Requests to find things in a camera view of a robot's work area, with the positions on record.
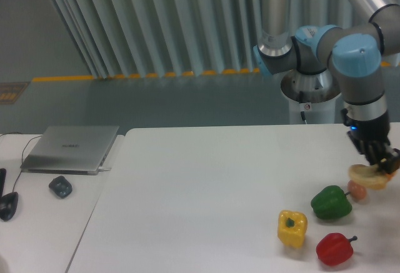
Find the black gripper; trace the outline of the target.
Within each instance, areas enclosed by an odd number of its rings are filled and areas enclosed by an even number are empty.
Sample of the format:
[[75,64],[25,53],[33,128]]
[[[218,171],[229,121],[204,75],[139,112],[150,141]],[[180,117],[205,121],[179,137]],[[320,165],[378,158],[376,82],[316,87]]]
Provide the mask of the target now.
[[386,174],[393,174],[399,169],[399,149],[388,147],[390,141],[389,114],[386,111],[370,121],[357,121],[349,117],[347,109],[341,110],[343,124],[349,127],[348,138],[358,153],[365,156],[370,164],[377,164]]

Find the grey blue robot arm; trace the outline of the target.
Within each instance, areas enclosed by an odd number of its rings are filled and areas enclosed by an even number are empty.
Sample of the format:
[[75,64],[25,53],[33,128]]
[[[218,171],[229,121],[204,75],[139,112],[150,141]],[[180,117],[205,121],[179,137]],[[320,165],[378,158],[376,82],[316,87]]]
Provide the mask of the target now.
[[348,137],[370,165],[392,174],[399,150],[391,146],[381,59],[399,52],[399,4],[349,0],[366,23],[300,27],[289,35],[289,0],[261,0],[262,36],[254,57],[265,75],[294,70],[305,76],[329,72],[342,94]]

